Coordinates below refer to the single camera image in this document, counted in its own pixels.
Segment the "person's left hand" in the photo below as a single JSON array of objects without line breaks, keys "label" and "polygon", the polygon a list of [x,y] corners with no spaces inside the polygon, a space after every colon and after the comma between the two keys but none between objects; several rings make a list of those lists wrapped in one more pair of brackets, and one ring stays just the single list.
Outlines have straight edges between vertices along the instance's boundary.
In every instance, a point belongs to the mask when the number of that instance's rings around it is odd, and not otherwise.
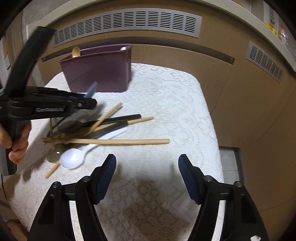
[{"label": "person's left hand", "polygon": [[31,122],[28,121],[21,131],[21,136],[17,140],[12,141],[6,130],[1,126],[1,146],[5,149],[11,148],[9,159],[15,164],[21,164],[24,160],[29,145],[28,138],[31,127]]}]

